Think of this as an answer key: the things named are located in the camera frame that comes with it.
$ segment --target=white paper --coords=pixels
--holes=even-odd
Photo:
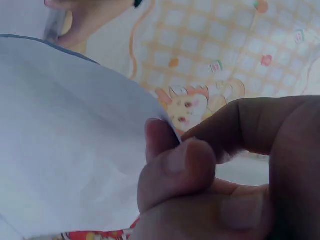
[[[64,19],[65,12],[46,7],[44,0],[0,0],[0,34],[54,41]]]
[[[0,215],[25,238],[128,228],[157,100],[34,40],[0,38],[0,74]]]

